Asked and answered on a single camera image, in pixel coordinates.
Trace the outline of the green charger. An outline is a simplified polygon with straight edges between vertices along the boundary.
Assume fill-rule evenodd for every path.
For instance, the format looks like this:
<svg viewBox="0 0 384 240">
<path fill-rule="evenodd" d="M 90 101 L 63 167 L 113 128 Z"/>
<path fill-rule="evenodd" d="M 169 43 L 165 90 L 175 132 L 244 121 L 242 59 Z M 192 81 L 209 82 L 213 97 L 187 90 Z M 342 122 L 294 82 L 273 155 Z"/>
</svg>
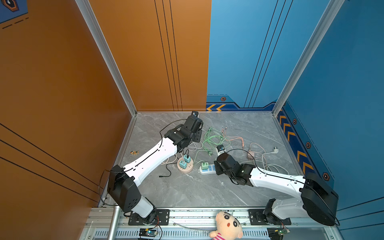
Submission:
<svg viewBox="0 0 384 240">
<path fill-rule="evenodd" d="M 209 169 L 209 163 L 208 162 L 203 162 L 201 164 L 201 168 L 202 168 L 202 170 L 208 170 Z"/>
</svg>

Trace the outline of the pink charger block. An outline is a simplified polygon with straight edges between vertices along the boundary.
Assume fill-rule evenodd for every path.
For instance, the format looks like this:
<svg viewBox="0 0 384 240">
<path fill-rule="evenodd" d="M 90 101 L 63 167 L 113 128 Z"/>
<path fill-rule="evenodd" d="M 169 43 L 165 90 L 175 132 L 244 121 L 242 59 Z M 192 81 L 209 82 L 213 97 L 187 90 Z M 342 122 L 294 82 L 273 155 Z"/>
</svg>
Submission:
<svg viewBox="0 0 384 240">
<path fill-rule="evenodd" d="M 248 151 L 248 155 L 247 155 L 247 159 L 249 159 L 250 161 L 252 161 L 255 157 L 255 152 L 253 151 Z"/>
</svg>

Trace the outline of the teal charger with black cable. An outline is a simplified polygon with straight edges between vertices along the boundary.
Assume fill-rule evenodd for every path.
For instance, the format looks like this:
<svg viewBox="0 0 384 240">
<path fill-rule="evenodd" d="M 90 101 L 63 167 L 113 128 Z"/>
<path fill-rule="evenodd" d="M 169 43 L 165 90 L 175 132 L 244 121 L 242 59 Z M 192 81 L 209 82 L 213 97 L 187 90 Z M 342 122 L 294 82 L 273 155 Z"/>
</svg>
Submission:
<svg viewBox="0 0 384 240">
<path fill-rule="evenodd" d="M 184 159 L 184 161 L 186 162 L 186 163 L 190 163 L 191 162 L 191 157 L 189 156 L 189 155 L 184 155 L 183 156 L 183 159 Z"/>
</svg>

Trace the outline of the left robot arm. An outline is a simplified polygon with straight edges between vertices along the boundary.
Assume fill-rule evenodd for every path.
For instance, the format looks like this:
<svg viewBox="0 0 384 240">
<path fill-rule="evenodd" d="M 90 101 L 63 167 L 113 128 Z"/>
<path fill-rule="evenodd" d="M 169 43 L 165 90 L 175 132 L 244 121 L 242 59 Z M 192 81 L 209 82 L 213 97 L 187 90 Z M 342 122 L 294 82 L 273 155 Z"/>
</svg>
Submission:
<svg viewBox="0 0 384 240">
<path fill-rule="evenodd" d="M 201 140 L 203 120 L 192 111 L 184 124 L 168 130 L 158 144 L 137 160 L 109 171 L 107 193 L 125 213 L 134 212 L 150 223 L 156 218 L 156 207 L 138 189 L 145 178 L 169 157 L 182 152 L 192 142 Z"/>
</svg>

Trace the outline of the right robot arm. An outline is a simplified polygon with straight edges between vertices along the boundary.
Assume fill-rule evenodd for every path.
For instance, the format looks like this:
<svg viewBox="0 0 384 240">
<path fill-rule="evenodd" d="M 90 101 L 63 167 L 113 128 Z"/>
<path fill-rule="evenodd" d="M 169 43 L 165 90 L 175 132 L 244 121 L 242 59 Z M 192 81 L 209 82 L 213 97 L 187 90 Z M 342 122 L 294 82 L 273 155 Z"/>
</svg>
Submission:
<svg viewBox="0 0 384 240">
<path fill-rule="evenodd" d="M 214 162 L 217 175 L 226 175 L 235 185 L 267 188 L 290 196 L 270 199 L 263 210 L 265 223 L 288 225 L 292 218 L 311 218 L 325 226 L 338 226 L 338 194 L 318 175 L 279 174 L 251 164 L 240 164 L 230 154 L 219 154 Z"/>
</svg>

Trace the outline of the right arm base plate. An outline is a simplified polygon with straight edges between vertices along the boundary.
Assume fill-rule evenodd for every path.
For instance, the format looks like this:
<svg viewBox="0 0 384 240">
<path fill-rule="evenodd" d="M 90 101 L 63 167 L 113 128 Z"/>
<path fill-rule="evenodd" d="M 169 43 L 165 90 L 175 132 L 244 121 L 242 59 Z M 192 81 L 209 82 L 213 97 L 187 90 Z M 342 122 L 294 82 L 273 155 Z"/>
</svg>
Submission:
<svg viewBox="0 0 384 240">
<path fill-rule="evenodd" d="M 292 224 L 290 218 L 279 219 L 272 213 L 265 214 L 261 209 L 248 210 L 250 223 L 252 226 L 274 225 L 274 226 L 289 226 Z"/>
</svg>

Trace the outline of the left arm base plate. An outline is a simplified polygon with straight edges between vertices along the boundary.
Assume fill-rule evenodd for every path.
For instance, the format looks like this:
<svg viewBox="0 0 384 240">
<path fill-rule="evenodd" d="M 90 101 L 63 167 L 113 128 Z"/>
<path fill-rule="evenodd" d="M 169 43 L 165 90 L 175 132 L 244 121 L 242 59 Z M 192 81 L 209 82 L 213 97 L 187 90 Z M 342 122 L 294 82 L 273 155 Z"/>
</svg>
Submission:
<svg viewBox="0 0 384 240">
<path fill-rule="evenodd" d="M 139 214 L 132 212 L 129 217 L 129 226 L 167 226 L 170 219 L 169 209 L 155 209 L 147 217 L 143 218 Z"/>
</svg>

